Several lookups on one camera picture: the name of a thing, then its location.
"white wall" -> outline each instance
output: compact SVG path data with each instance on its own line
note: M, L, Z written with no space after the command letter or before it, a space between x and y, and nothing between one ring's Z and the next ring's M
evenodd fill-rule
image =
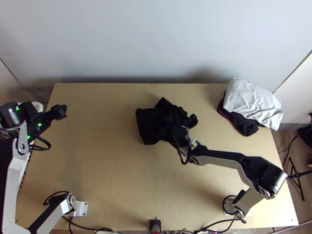
M274 92L282 104L282 123L310 123L312 112L312 55Z
M311 49L311 9L311 0L7 0L0 58L24 85L235 76L274 91ZM189 80L201 70L210 79Z
M0 104L10 101L33 101L33 98L0 61Z

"black cloth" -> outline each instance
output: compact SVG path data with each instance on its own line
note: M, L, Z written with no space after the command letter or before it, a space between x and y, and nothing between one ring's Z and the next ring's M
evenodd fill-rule
M181 126L193 128L198 123L196 115L188 117L188 113L182 107L171 104L163 97L155 108L138 108L135 114L140 136L145 145L156 144L159 140L174 142L171 134L174 128Z
M239 113L228 112L226 109L223 108L223 102L224 102L224 97L221 99L218 105L217 111L223 117L225 117L224 115L227 115L228 117L230 117L233 125L245 137L251 136L252 134L256 133L259 130L258 126L263 127L262 124L258 123L258 121L254 119L246 119L244 116L242 116Z

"tabletop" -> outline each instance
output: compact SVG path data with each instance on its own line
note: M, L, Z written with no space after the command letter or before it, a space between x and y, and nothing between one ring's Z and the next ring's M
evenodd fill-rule
M165 97L197 116L189 134L208 148L261 156L282 167L269 128L245 137L217 113L225 89L225 84L56 83L48 109L66 104L67 118L53 121L42 134L52 148L32 154L18 196L18 224L28 227L45 210L45 198L59 190L88 201L87 215L74 218L86 227L147 230L148 220L157 217L163 230L193 230L230 218L222 200L247 189L237 171L182 165L168 142L144 145L135 116L137 108L153 108ZM287 183L245 219L232 228L297 225ZM68 223L61 219L55 228L68 229Z

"white cloth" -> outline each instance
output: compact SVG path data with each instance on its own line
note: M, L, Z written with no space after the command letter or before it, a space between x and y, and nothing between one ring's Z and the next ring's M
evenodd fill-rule
M237 78L233 78L227 85L223 104L228 112L254 119L275 131L278 130L284 114L281 106L272 93Z

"wooden floor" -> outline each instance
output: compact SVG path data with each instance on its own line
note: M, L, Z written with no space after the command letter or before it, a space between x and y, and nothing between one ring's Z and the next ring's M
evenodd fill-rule
M295 136L296 132L294 131L272 131L272 135L275 141L275 145L278 151L284 150L287 148L289 142ZM286 152L280 153L281 161L283 162ZM298 172L304 172L310 170L312 168L307 166L308 161L312 156L312 148L307 146L303 140L298 137L293 144L291 145L291 149L289 152L289 156L292 158ZM285 164L284 171L287 174L290 174L290 165L287 166ZM291 197L294 202L294 206L297 213L297 218L299 223L312 220L312 174L305 175L301 177L300 181L303 187L303 192L306 201L301 200L301 195L299 190L296 186L287 179L287 183L291 192ZM277 231L283 229L285 227L275 227L273 228L265 228L265 229L236 229L236 230L229 230L228 233L237 233L237 234L268 234L273 232L273 230ZM91 234L92 231L73 231L74 234ZM51 234L67 234L69 231L67 230L52 230ZM133 232L128 231L124 232L124 234L146 234L144 231L140 232ZM295 229L289 230L284 232L284 234L312 234L312 223L297 227Z

